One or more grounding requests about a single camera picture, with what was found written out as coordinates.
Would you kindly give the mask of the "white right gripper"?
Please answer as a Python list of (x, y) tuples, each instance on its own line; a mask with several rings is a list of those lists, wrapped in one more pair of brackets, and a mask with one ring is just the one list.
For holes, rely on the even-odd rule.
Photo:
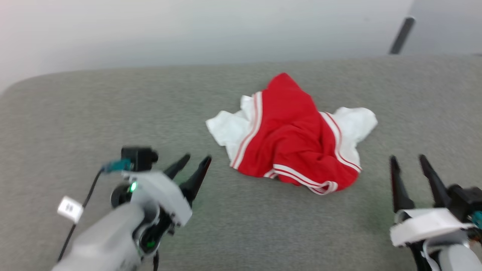
[(419, 155), (420, 166), (427, 178), (434, 200), (434, 208), (415, 208), (401, 178), (401, 168), (396, 156), (390, 156), (390, 174), (394, 225), (390, 228), (391, 243), (395, 247), (453, 233), (457, 230), (475, 228), (471, 222), (461, 222), (446, 207), (451, 203), (447, 188), (429, 163)]

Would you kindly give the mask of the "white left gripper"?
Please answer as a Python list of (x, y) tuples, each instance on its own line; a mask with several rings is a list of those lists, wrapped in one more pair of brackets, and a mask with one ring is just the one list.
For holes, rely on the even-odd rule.
[(158, 225), (161, 211), (175, 226), (183, 227), (191, 219), (192, 205), (210, 167), (212, 157), (206, 156), (196, 171), (180, 186), (175, 176), (183, 170), (191, 155), (186, 153), (161, 171), (121, 171), (122, 177), (134, 185), (131, 201), (111, 213), (111, 225), (116, 227), (151, 227)]

